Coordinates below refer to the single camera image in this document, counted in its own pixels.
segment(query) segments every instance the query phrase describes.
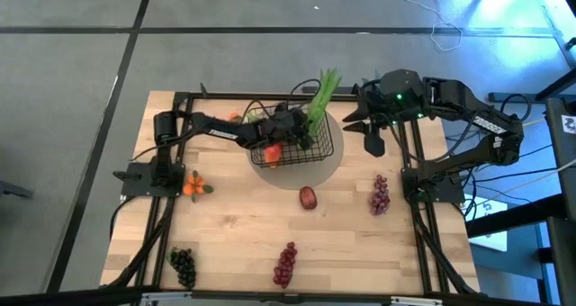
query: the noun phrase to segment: round gray plate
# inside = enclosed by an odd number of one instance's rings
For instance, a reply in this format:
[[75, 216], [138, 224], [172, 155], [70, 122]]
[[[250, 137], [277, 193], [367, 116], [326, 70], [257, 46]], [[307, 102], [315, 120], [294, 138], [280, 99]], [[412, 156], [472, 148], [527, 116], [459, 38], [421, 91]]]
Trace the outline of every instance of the round gray plate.
[[282, 189], [300, 190], [304, 186], [314, 187], [328, 180], [334, 171], [340, 166], [344, 154], [344, 138], [338, 123], [326, 114], [328, 126], [334, 143], [334, 153], [322, 161], [300, 163], [297, 165], [279, 166], [276, 169], [260, 167], [252, 163], [250, 151], [247, 150], [248, 162], [256, 173], [268, 182]]

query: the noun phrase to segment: wire basket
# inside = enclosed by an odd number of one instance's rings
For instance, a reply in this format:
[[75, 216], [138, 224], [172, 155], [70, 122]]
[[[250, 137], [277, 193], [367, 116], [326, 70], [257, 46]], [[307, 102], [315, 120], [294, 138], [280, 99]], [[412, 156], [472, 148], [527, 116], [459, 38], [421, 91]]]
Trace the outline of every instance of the wire basket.
[[[299, 104], [290, 104], [290, 108], [299, 106]], [[274, 113], [275, 106], [264, 107], [270, 114]], [[305, 104], [301, 109], [306, 113], [308, 105]], [[263, 108], [257, 107], [250, 109], [249, 114], [258, 118], [264, 118], [266, 114]], [[264, 159], [264, 148], [254, 148], [250, 150], [250, 157], [252, 163], [259, 167], [280, 167], [289, 166], [300, 163], [309, 163], [321, 161], [334, 153], [334, 143], [332, 142], [332, 135], [330, 134], [330, 127], [328, 118], [324, 112], [324, 117], [319, 123], [316, 134], [311, 134], [314, 139], [312, 146], [306, 150], [300, 148], [296, 143], [284, 143], [282, 147], [282, 156], [277, 162], [266, 162]]]

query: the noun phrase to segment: grape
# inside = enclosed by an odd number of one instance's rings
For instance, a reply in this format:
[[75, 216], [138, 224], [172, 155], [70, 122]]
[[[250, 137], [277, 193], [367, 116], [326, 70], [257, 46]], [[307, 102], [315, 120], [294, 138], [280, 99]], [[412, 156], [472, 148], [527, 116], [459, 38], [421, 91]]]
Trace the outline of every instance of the grape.
[[280, 284], [283, 288], [288, 287], [288, 283], [292, 279], [292, 271], [296, 263], [296, 250], [294, 242], [286, 244], [286, 248], [280, 253], [278, 259], [278, 266], [274, 268], [273, 281], [275, 284]]

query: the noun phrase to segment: concrete floor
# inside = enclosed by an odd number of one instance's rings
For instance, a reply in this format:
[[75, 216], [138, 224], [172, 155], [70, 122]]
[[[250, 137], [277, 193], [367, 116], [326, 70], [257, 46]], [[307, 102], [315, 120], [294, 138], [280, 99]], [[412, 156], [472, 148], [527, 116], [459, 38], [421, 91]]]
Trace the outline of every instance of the concrete floor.
[[[536, 0], [418, 1], [460, 27], [548, 28]], [[0, 0], [0, 27], [129, 27], [139, 5], [140, 0]], [[150, 0], [144, 26], [430, 27], [436, 21], [433, 13], [401, 0]], [[0, 277], [9, 278], [2, 280], [0, 295], [44, 289], [127, 38], [0, 34], [0, 178], [35, 191], [32, 200], [0, 200]], [[446, 46], [457, 41], [438, 38]], [[482, 100], [489, 92], [538, 92], [569, 70], [553, 38], [464, 37], [460, 49], [442, 53], [425, 34], [140, 35], [62, 289], [99, 283], [121, 188], [112, 171], [123, 170], [131, 156], [148, 91], [198, 91], [203, 82], [209, 91], [287, 92], [332, 67], [342, 72], [343, 85], [376, 71], [410, 68], [422, 77], [460, 79]], [[522, 114], [525, 106], [509, 109]], [[535, 106], [531, 119], [543, 109]], [[458, 122], [444, 125], [447, 135], [463, 128]], [[549, 143], [544, 123], [529, 126], [522, 152]], [[514, 166], [489, 167], [477, 178], [553, 167], [544, 165], [552, 156], [548, 149]], [[506, 189], [516, 181], [490, 187]], [[557, 178], [551, 177], [514, 195], [535, 200], [558, 192]], [[479, 195], [493, 193], [480, 190]], [[537, 300], [534, 280], [478, 270], [485, 293]]]

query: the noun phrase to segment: wooden tabletop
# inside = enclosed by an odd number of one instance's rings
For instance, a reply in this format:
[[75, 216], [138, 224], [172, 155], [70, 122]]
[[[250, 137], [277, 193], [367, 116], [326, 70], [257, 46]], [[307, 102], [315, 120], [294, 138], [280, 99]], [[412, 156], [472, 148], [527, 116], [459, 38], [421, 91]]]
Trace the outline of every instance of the wooden tabletop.
[[[173, 97], [173, 92], [150, 93], [134, 155], [154, 146], [152, 118], [170, 110]], [[232, 112], [242, 113], [247, 104], [244, 100], [196, 99], [193, 110], [227, 119]], [[342, 127], [342, 118], [355, 108], [355, 103], [330, 103], [327, 111]], [[411, 143], [410, 124], [406, 126]], [[419, 127], [427, 158], [446, 152], [440, 120], [420, 120]], [[294, 241], [299, 253], [286, 292], [422, 294], [410, 208], [402, 195], [400, 149], [388, 130], [382, 130], [386, 154], [378, 158], [364, 151], [362, 135], [343, 132], [343, 136], [340, 166], [331, 178], [314, 187], [319, 204], [312, 211], [300, 206], [298, 191], [262, 180], [236, 143], [205, 135], [188, 141], [187, 174], [198, 170], [215, 189], [197, 203], [189, 196], [175, 203], [168, 249], [192, 249], [197, 271], [194, 289], [282, 291], [272, 281], [273, 269], [285, 244]], [[148, 162], [153, 154], [139, 161]], [[371, 215], [367, 202], [377, 174], [388, 177], [391, 198], [390, 209], [381, 216]], [[140, 197], [118, 214], [102, 284], [115, 279], [140, 248], [150, 202], [149, 197]], [[478, 289], [462, 215], [447, 203], [435, 207], [442, 249], [464, 280]], [[148, 260], [145, 283], [151, 282], [155, 259], [156, 248]], [[429, 251], [428, 266], [438, 290]], [[184, 288], [168, 263], [161, 287]]]

